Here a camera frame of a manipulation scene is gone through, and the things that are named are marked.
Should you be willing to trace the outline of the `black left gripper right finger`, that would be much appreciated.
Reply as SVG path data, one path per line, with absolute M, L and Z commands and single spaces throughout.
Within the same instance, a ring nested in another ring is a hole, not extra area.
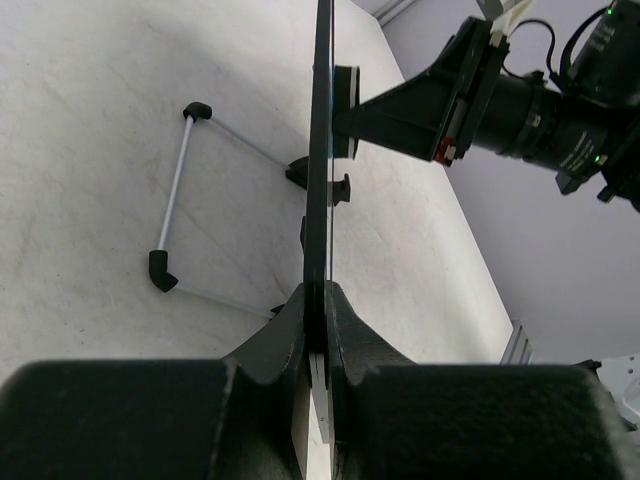
M 624 479 L 628 440 L 595 362 L 424 365 L 326 295 L 336 479 Z

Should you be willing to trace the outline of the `white whiteboard black frame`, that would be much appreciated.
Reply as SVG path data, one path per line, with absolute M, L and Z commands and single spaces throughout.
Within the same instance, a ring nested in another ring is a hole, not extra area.
M 326 373 L 328 220 L 330 159 L 332 158 L 332 86 L 334 3 L 317 3 L 307 197 L 304 233 L 304 327 L 309 355 L 311 394 L 322 442 L 330 442 L 329 392 Z

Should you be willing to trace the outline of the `right aluminium frame post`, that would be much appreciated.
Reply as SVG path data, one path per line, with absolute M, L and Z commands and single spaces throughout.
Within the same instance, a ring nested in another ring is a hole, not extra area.
M 381 24 L 386 25 L 411 8 L 417 0 L 388 0 L 373 14 Z

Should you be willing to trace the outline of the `black whiteboard clip upper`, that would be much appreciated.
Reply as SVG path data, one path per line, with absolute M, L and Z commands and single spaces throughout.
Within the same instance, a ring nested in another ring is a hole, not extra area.
M 333 181 L 331 187 L 331 202 L 335 207 L 341 202 L 349 203 L 351 199 L 351 182 L 348 174 L 345 174 L 340 181 Z

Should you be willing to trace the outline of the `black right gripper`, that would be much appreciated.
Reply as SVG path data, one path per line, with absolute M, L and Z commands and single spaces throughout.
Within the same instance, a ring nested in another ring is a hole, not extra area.
M 477 146 L 560 175 L 598 173 L 603 109 L 548 89 L 541 71 L 503 74 L 509 42 L 490 27 L 467 18 L 425 71 L 364 103 L 335 106 L 334 138 L 446 166 Z

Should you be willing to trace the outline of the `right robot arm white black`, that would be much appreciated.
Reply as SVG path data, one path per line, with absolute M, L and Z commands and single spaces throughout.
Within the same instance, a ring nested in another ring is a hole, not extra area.
M 565 45 L 558 66 L 519 76 L 504 62 L 506 7 L 470 17 L 425 71 L 368 101 L 360 71 L 334 72 L 333 153 L 366 141 L 450 166 L 471 147 L 552 170 L 562 194 L 593 176 L 602 202 L 639 201 L 639 5 L 613 1 Z

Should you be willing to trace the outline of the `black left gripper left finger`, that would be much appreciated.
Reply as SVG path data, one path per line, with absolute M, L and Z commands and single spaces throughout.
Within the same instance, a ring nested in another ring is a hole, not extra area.
M 302 479 L 304 292 L 219 359 L 59 360 L 1 388 L 5 479 Z

